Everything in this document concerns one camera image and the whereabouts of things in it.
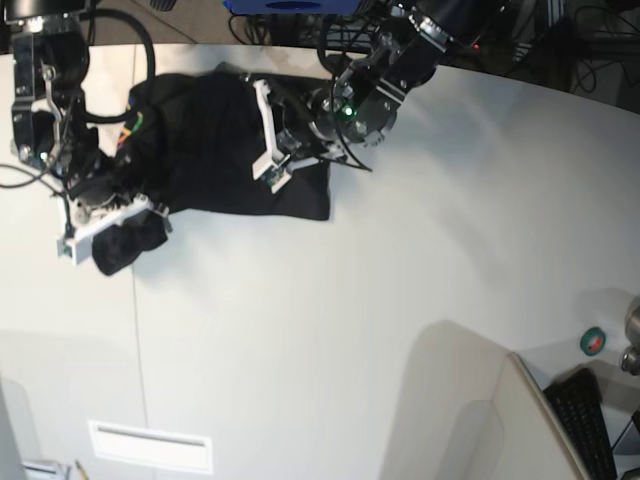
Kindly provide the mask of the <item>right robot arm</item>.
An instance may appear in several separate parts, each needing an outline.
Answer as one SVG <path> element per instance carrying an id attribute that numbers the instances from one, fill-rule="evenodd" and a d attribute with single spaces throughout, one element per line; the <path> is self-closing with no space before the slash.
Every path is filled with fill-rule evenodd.
<path id="1" fill-rule="evenodd" d="M 129 26 L 146 53 L 141 99 L 120 114 L 90 112 L 82 87 L 90 67 L 90 32 L 82 25 L 100 20 Z M 2 189 L 49 186 L 65 209 L 78 208 L 85 222 L 119 222 L 152 210 L 154 203 L 139 181 L 100 149 L 97 131 L 100 125 L 133 119 L 149 101 L 156 58 L 144 25 L 129 13 L 101 8 L 95 1 L 4 1 L 1 42 L 13 59 L 11 147 L 17 158 L 1 167 L 25 177 L 2 183 Z M 51 180 L 59 184 L 50 186 Z"/>

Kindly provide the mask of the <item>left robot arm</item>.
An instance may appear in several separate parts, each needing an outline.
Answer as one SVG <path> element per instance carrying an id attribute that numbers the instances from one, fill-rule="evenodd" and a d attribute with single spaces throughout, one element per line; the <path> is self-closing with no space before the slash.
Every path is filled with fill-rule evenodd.
<path id="1" fill-rule="evenodd" d="M 289 161 L 347 163 L 353 144 L 390 130 L 409 92 L 428 82 L 453 50 L 468 49 L 505 7 L 502 1 L 394 1 L 364 20 L 366 56 L 327 55 L 335 14 L 323 17 L 316 54 L 331 78 L 313 90 L 274 86 L 281 101 L 276 144 Z"/>

